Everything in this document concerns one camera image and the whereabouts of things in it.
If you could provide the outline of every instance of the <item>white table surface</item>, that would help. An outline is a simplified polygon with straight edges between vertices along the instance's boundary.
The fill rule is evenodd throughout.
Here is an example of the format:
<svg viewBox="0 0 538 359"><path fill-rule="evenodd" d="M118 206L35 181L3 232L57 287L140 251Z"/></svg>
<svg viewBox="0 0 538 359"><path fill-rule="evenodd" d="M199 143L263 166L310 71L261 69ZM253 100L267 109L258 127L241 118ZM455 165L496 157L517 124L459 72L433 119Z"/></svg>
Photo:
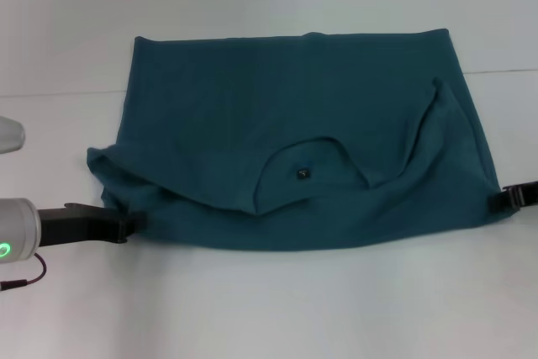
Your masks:
<svg viewBox="0 0 538 359"><path fill-rule="evenodd" d="M447 27L501 185L538 180L536 0L0 0L0 198L99 203L86 148L113 142L133 38ZM87 242L0 294L0 357L536 359L538 208L477 230L345 251ZM36 260L0 266L32 277Z"/></svg>

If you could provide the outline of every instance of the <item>wire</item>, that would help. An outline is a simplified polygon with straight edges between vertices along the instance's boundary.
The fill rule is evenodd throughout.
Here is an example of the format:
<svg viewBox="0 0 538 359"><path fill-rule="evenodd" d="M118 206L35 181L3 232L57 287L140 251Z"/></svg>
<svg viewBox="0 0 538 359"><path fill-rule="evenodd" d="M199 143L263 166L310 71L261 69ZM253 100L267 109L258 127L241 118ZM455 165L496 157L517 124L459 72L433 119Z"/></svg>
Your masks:
<svg viewBox="0 0 538 359"><path fill-rule="evenodd" d="M19 279L17 281L0 282L0 292L4 290L9 290L9 289L23 288L25 286L32 285L36 282L39 282L41 279L43 279L43 277L47 273L47 264L45 260L43 259L43 257L40 256L37 252L34 255L38 260L40 260L41 266L43 267L43 271L41 271L41 275L39 275L36 279L32 279L31 281L27 281L26 279Z"/></svg>
<svg viewBox="0 0 538 359"><path fill-rule="evenodd" d="M43 259L42 256L40 256L37 252L34 254L34 256L40 260L41 262L41 266L43 267L43 272L41 273L41 275L39 275L36 279L32 279L31 281L28 281L28 285L31 285L31 284L34 284L36 282L39 282L41 279L43 279L43 277L45 277L45 274L47 273L47 263L45 262L45 260Z"/></svg>

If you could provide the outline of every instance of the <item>folded shirt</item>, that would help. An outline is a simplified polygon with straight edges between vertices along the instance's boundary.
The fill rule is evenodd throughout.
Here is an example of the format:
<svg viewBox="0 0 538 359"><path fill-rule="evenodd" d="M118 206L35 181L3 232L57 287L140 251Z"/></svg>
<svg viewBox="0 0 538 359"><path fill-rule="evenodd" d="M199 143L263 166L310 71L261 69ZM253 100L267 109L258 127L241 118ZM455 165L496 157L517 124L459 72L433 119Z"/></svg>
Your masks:
<svg viewBox="0 0 538 359"><path fill-rule="evenodd" d="M476 227L499 193L448 31L135 40L106 206L147 237L241 250Z"/></svg>

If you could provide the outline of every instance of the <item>teal fabric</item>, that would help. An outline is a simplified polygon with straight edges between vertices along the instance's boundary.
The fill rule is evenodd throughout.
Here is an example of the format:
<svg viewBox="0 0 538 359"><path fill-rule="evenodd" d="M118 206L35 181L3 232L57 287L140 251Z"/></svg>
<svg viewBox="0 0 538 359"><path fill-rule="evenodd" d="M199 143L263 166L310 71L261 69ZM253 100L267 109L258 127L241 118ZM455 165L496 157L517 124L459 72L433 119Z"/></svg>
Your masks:
<svg viewBox="0 0 538 359"><path fill-rule="evenodd" d="M87 164L107 206L190 245L355 247L506 215L444 29L138 37L117 142Z"/></svg>

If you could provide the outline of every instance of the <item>small black label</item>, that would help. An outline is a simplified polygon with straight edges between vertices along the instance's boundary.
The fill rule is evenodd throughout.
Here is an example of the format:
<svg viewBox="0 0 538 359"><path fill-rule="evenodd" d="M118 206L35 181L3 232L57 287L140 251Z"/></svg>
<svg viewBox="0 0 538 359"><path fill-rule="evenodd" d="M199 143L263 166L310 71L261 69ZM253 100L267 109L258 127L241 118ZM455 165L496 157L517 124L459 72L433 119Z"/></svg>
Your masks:
<svg viewBox="0 0 538 359"><path fill-rule="evenodd" d="M297 178L299 180L304 180L305 178L310 178L310 170L308 168L303 168L297 171Z"/></svg>

